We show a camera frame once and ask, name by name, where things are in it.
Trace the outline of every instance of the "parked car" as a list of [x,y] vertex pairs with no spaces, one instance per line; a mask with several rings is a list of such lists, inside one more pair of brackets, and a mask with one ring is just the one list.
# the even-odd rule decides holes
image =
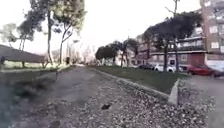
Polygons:
[[[167,66],[167,71],[168,72],[173,72],[174,73],[174,72],[176,72],[176,70],[177,69],[176,69],[176,66],[175,65],[168,65]],[[179,71],[180,72],[183,72],[184,70],[183,70],[183,68],[179,67]]]
[[140,69],[146,69],[146,70],[154,70],[154,66],[151,64],[146,64],[146,65],[140,65]]
[[154,70],[163,72],[163,64],[156,64]]
[[131,66],[129,66],[130,68],[138,68],[138,66],[136,66],[136,65],[131,65]]
[[[163,72],[163,64],[156,64],[156,66],[155,66],[155,70],[156,71],[159,71],[159,72]],[[175,66],[173,66],[173,65],[167,65],[167,71],[168,72],[176,72],[176,67]]]
[[203,76],[213,76],[213,77],[219,77],[219,76],[223,75],[223,72],[211,69],[206,65],[189,66],[187,68],[187,72],[188,72],[188,74],[191,74],[191,75],[203,75]]

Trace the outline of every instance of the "roof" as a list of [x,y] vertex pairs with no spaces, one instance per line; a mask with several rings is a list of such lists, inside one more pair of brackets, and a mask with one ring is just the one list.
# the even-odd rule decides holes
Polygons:
[[44,56],[17,50],[4,45],[0,45],[0,57],[5,57],[6,60],[15,62],[42,63],[45,61]]

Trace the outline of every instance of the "overcast sky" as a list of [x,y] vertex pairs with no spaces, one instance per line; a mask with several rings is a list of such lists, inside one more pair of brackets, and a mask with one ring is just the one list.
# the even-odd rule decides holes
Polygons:
[[[173,0],[86,0],[86,11],[81,43],[85,46],[101,46],[113,40],[136,37],[150,25],[163,21],[171,14],[165,7],[174,8]],[[181,0],[178,11],[193,11],[200,8],[199,0]],[[29,0],[1,0],[0,26],[23,21],[23,9],[29,10]],[[46,36],[35,35],[25,50],[33,53],[46,52]],[[59,36],[53,35],[53,49],[59,47]]]

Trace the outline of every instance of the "tree branch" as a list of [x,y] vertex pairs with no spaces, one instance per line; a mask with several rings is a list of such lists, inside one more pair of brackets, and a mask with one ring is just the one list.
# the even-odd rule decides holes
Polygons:
[[169,11],[169,12],[175,14],[175,12],[171,11],[169,8],[167,8],[167,7],[165,7],[165,8],[166,8],[167,11]]
[[73,34],[73,30],[74,29],[72,29],[72,32],[71,32],[71,34],[69,34],[62,42],[65,42],[69,37],[71,37],[72,36],[72,34]]

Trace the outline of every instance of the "building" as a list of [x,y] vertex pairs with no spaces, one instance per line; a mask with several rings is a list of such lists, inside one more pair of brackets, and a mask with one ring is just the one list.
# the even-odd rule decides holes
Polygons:
[[205,63],[215,68],[224,66],[224,1],[200,0],[203,30],[206,37]]
[[[181,67],[207,65],[224,71],[224,1],[220,1],[222,0],[201,0],[202,9],[195,12],[200,13],[204,19],[202,27],[195,28],[189,38],[177,43]],[[153,44],[144,42],[141,36],[137,40],[140,44],[135,64],[163,63],[163,51],[158,51]],[[168,48],[168,64],[176,64],[172,45]]]
[[[205,37],[202,34],[201,28],[196,28],[191,37],[178,42],[177,47],[178,47],[179,65],[181,67],[186,68],[188,65],[204,65],[206,46],[205,46]],[[170,45],[168,48],[167,61],[169,65],[176,64],[173,45]],[[156,48],[151,46],[150,58],[148,59],[148,62],[151,64],[163,63],[164,62],[163,51],[158,51],[156,50]]]

